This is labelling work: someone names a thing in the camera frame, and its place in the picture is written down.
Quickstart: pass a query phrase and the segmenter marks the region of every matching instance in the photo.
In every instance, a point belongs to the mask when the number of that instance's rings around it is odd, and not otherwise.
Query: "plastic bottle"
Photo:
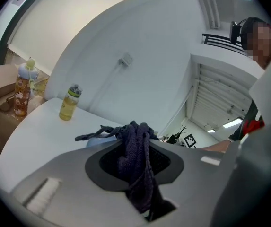
[[[68,121],[72,118],[73,112],[79,102],[79,97],[82,94],[82,91],[83,89],[80,88],[78,84],[71,85],[61,105],[59,114],[61,119]]]
[[[38,74],[35,61],[32,58],[29,58],[27,63],[21,64],[18,68],[14,94],[14,112],[16,115],[24,116],[27,114],[31,84],[33,84]]]

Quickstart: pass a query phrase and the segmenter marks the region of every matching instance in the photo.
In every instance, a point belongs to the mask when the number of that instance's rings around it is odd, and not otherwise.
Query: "bottle cap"
[[[68,93],[73,97],[80,97],[83,89],[78,84],[72,84],[68,90]]]
[[[34,67],[35,67],[35,60],[30,57],[26,62],[26,68],[28,70],[33,70]]]

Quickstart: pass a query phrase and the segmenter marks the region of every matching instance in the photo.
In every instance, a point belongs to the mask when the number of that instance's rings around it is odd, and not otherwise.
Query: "dark blue cloth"
[[[143,213],[150,209],[153,189],[156,185],[149,159],[149,140],[159,140],[146,123],[138,125],[135,121],[123,127],[102,126],[96,133],[81,135],[75,141],[90,138],[108,138],[115,135],[125,145],[125,155],[117,162],[118,174],[129,179],[129,190],[126,193],[134,207]]]

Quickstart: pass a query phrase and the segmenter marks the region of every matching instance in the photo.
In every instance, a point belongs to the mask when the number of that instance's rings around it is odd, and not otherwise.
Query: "white curved panel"
[[[78,83],[84,89],[78,107],[120,124],[147,122],[159,131],[171,118],[167,109],[190,64],[189,47],[201,42],[204,31],[197,0],[121,2],[73,39],[45,97],[63,98]],[[128,68],[118,64],[125,52],[134,59]]]

